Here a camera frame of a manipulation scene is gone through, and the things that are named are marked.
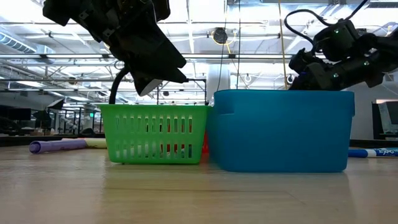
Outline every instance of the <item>marker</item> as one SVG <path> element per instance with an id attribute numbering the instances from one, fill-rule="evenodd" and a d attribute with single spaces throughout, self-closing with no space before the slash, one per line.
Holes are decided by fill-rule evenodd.
<path id="1" fill-rule="evenodd" d="M 382 149 L 349 149 L 348 157 L 356 158 L 381 158 L 381 157 L 396 157 L 398 158 L 397 148 L 382 148 Z"/>

